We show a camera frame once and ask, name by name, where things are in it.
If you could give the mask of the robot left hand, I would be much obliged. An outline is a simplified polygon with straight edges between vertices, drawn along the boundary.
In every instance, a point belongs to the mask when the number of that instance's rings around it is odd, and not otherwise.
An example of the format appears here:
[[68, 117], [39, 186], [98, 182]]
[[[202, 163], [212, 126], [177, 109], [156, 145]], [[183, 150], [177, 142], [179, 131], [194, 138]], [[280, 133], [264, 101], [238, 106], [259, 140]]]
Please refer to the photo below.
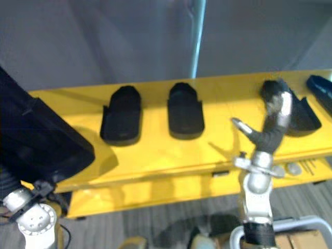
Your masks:
[[1, 202], [12, 192], [23, 187], [20, 178], [20, 168], [1, 162]]

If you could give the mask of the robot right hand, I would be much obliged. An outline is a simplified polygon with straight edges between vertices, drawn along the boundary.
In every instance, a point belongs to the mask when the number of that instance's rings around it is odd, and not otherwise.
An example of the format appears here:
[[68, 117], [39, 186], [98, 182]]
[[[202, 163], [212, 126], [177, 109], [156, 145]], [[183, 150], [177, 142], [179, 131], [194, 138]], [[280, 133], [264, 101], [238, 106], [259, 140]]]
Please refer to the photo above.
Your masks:
[[255, 145], [257, 151], [272, 155], [282, 143], [291, 122], [292, 91], [282, 79], [266, 80], [259, 94], [267, 111], [262, 131], [254, 130], [236, 117], [231, 121]]

